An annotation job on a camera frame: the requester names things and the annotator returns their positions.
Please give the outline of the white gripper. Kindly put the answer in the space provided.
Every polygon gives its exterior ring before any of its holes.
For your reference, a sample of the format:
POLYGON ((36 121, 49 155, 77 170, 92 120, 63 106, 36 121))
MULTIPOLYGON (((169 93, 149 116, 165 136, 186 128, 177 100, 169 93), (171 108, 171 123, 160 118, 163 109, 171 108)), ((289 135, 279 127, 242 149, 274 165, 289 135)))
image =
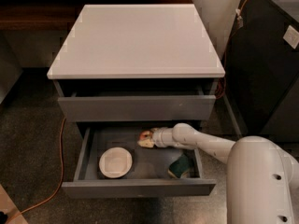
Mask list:
POLYGON ((153 148, 156 147, 175 147, 185 148, 181 143, 173 138, 172 128, 152 128, 150 131, 153 133, 151 139, 139 140, 137 143, 141 147, 153 148))

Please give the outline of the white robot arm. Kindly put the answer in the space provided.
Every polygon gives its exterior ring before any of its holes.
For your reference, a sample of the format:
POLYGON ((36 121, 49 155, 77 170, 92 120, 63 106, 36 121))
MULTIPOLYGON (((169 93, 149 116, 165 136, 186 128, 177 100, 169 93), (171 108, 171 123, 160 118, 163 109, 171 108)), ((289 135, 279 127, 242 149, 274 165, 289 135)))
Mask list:
POLYGON ((272 141, 247 136, 231 141, 186 123, 139 135, 142 147, 199 148, 226 164, 227 224, 295 224, 291 191, 299 163, 272 141))

